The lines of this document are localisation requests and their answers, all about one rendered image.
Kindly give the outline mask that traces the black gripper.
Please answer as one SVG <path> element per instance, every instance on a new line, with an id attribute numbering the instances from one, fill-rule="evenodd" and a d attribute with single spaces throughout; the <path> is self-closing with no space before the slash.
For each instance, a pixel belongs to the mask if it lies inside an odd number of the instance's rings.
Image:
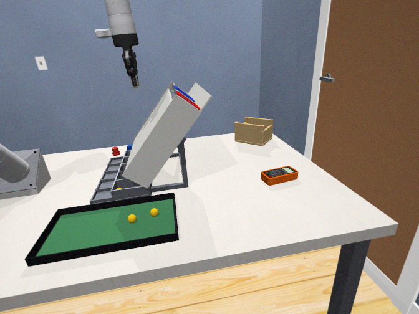
<path id="1" fill-rule="evenodd" d="M 113 39 L 113 44 L 115 47 L 123 48 L 122 59 L 125 64 L 127 74 L 130 76 L 132 88 L 138 88 L 139 81 L 138 81 L 138 76 L 137 76 L 138 70 L 137 70 L 136 54 L 132 50 L 132 46 L 138 45 L 137 33 L 117 34 L 117 35 L 113 35 L 112 39 Z"/>

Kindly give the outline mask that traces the wooden crate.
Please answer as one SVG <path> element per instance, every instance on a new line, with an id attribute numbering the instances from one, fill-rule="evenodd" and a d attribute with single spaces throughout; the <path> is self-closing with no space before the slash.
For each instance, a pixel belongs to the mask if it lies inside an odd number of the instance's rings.
<path id="1" fill-rule="evenodd" d="M 272 139 L 273 121 L 264 118 L 244 117 L 244 123 L 234 123 L 235 141 L 264 146 Z"/>

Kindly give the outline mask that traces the orange digital multimeter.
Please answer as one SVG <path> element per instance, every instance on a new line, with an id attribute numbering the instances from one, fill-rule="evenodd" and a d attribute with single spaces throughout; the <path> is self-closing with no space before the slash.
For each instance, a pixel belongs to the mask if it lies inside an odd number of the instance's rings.
<path id="1" fill-rule="evenodd" d="M 296 171 L 294 168 L 290 166 L 270 169 L 270 170 L 261 172 L 261 179 L 268 186 L 272 186 L 275 184 L 285 183 L 288 181 L 298 179 L 298 171 Z"/>

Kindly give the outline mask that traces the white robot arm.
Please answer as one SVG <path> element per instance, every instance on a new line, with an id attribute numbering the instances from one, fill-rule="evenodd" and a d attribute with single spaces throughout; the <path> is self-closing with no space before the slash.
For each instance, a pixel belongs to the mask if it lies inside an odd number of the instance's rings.
<path id="1" fill-rule="evenodd" d="M 137 33 L 129 0 L 104 0 L 110 29 L 96 29 L 97 38 L 109 38 L 117 34 Z M 30 166 L 0 144 L 0 178 L 17 183 L 27 177 Z"/>

